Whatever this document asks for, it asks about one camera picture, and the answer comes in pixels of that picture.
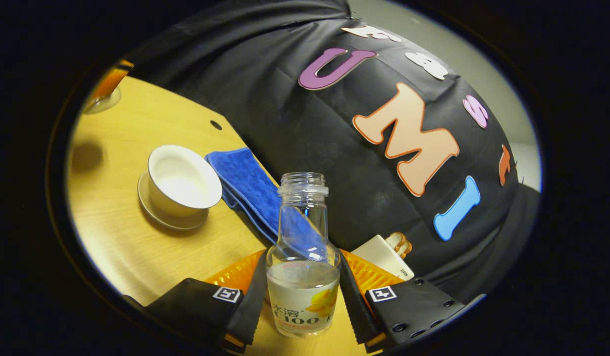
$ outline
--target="black cloth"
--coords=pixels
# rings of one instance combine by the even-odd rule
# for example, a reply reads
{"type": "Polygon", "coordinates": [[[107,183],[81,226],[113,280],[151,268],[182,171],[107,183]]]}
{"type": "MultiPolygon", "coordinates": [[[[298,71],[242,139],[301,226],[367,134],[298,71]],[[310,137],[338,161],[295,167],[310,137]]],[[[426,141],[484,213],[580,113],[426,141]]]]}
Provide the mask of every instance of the black cloth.
{"type": "MultiPolygon", "coordinates": [[[[509,142],[490,107],[456,71],[438,81],[406,58],[407,52],[435,56],[407,39],[362,38],[342,27],[363,27],[342,0],[222,1],[151,39],[128,56],[131,75],[183,95],[221,113],[275,180],[286,172],[325,175],[329,186],[329,238],[353,250],[376,234],[400,231],[413,244],[405,261],[416,275],[468,302],[487,293],[524,247],[538,193],[519,184],[513,155],[506,183],[499,161],[509,142]],[[325,49],[372,50],[377,57],[338,83],[306,90],[298,77],[325,49]],[[355,115],[370,115],[404,83],[425,102],[422,131],[446,128],[460,153],[449,158],[414,196],[400,180],[399,158],[384,156],[354,128],[355,115]],[[481,128],[462,100],[472,95],[488,111],[481,128]],[[472,176],[481,194],[443,241],[433,225],[457,200],[472,176]]],[[[377,24],[370,24],[386,30],[377,24]]],[[[345,54],[320,72],[324,76],[345,54]]]]}

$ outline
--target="white teacup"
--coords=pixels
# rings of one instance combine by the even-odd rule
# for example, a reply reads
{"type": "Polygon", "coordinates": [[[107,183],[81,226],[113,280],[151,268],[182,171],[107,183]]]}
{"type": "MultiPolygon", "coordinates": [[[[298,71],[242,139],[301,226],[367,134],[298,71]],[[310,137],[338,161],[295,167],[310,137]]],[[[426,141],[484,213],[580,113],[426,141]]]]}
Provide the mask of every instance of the white teacup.
{"type": "Polygon", "coordinates": [[[192,216],[221,199],[221,181],[214,169],[181,146],[154,149],[148,158],[148,175],[151,202],[171,216],[192,216]]]}

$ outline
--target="water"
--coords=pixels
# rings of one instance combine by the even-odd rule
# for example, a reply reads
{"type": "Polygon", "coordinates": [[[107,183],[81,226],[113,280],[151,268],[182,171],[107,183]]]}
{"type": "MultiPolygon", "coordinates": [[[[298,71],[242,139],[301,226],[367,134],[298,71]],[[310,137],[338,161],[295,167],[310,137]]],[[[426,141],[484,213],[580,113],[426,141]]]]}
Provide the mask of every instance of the water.
{"type": "Polygon", "coordinates": [[[277,329],[308,338],[329,329],[338,297],[339,268],[326,262],[293,261],[267,270],[277,329]]]}

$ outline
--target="orange letter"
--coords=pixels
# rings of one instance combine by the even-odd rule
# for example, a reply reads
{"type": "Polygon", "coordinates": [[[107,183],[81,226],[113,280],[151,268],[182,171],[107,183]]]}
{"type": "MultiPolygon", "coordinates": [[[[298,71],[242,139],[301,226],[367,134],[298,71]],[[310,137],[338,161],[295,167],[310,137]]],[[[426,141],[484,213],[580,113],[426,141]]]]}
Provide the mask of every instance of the orange letter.
{"type": "Polygon", "coordinates": [[[503,154],[501,155],[501,160],[499,161],[499,179],[501,180],[501,186],[505,186],[505,174],[511,171],[511,167],[509,167],[509,151],[505,145],[502,145],[503,154]]]}
{"type": "Polygon", "coordinates": [[[404,83],[397,83],[397,94],[371,115],[355,115],[353,125],[372,144],[384,142],[382,133],[391,124],[393,133],[386,146],[386,157],[397,158],[418,151],[412,160],[400,162],[397,174],[414,196],[422,196],[425,185],[445,161],[459,155],[459,145],[450,131],[422,131],[424,101],[404,83]]]}

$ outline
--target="purple letter u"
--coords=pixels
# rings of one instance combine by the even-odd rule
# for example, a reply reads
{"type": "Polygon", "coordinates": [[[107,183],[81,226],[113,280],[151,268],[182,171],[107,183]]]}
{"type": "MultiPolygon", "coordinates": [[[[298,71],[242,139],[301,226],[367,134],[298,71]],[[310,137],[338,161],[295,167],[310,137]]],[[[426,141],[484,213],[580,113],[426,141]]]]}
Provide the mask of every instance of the purple letter u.
{"type": "Polygon", "coordinates": [[[377,53],[370,50],[354,50],[351,52],[351,58],[349,58],[345,63],[342,63],[331,74],[327,75],[326,77],[318,77],[318,75],[316,75],[319,70],[327,65],[327,63],[332,61],[337,56],[345,54],[346,52],[348,51],[343,48],[329,48],[325,50],[322,56],[319,56],[318,59],[313,61],[313,63],[311,63],[311,65],[309,65],[309,67],[307,67],[307,69],[300,74],[300,78],[298,78],[298,83],[300,86],[309,90],[321,90],[328,88],[333,84],[336,84],[345,75],[354,70],[354,68],[362,63],[364,59],[377,56],[377,53]]]}

